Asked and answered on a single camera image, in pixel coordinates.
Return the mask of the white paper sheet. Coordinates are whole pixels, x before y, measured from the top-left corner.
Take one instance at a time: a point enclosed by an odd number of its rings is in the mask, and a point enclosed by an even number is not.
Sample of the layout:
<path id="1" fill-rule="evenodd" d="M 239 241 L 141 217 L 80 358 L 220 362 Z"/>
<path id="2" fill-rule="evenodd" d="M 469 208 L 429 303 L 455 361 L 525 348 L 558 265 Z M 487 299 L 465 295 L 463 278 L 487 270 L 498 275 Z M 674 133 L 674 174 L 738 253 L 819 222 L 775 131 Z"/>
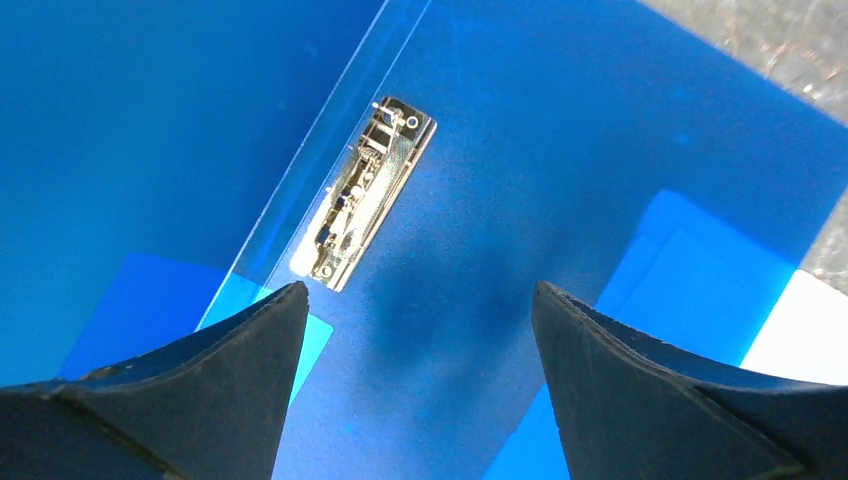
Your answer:
<path id="1" fill-rule="evenodd" d="M 740 367 L 828 385 L 847 384 L 847 296 L 796 271 Z"/>

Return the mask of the blue plastic folder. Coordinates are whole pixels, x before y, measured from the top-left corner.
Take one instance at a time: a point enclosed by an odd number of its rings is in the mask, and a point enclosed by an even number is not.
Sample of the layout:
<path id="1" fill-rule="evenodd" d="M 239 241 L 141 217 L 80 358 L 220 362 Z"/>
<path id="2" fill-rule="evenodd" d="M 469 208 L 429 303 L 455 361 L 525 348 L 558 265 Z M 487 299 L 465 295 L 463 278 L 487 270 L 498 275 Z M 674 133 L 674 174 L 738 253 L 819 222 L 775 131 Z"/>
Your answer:
<path id="1" fill-rule="evenodd" d="M 308 280 L 277 479 L 535 479 L 535 284 L 740 362 L 847 186 L 769 80 L 843 1 L 5 1 L 1 382 L 83 376 L 295 280 L 373 101 L 436 132 L 339 293 Z"/>

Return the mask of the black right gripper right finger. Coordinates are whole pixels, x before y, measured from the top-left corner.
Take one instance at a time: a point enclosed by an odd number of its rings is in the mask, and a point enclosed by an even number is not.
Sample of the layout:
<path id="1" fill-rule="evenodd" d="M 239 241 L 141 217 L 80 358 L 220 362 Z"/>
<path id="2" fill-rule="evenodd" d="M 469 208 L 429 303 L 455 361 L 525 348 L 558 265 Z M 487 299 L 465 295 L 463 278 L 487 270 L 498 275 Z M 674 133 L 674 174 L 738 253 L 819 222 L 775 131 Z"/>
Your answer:
<path id="1" fill-rule="evenodd" d="M 847 390 L 745 370 L 535 286 L 532 327 L 575 479 L 843 479 Z"/>

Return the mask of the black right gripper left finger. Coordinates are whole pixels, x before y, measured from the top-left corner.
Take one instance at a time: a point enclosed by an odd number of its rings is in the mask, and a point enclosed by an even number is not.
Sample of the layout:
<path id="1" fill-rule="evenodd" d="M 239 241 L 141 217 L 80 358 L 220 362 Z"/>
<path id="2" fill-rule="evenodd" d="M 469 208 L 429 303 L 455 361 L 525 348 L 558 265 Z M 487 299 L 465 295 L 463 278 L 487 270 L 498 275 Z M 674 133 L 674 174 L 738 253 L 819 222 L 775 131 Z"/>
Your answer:
<path id="1" fill-rule="evenodd" d="M 77 380 L 1 391 L 5 479 L 268 479 L 309 310 L 304 283 Z"/>

